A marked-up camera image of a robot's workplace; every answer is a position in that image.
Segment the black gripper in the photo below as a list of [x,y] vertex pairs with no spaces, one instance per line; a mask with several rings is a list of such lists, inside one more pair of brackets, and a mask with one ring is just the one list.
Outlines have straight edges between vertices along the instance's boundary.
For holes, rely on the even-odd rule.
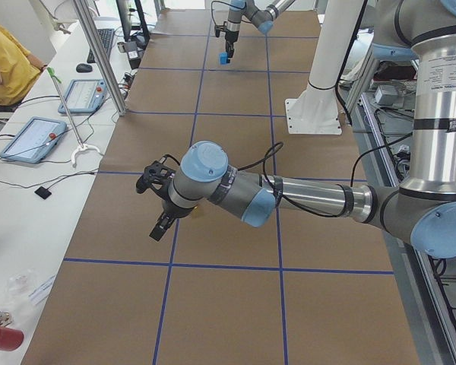
[[[171,200],[166,199],[162,203],[163,206],[163,219],[166,219],[165,228],[169,229],[177,221],[187,217],[191,214],[192,208],[182,208],[173,203]],[[149,234],[149,237],[155,241],[160,241],[165,234],[165,229],[156,224]]]
[[238,32],[237,31],[226,31],[226,41],[225,41],[225,52],[226,56],[229,56],[231,59],[234,55],[235,49],[233,43],[238,40]]

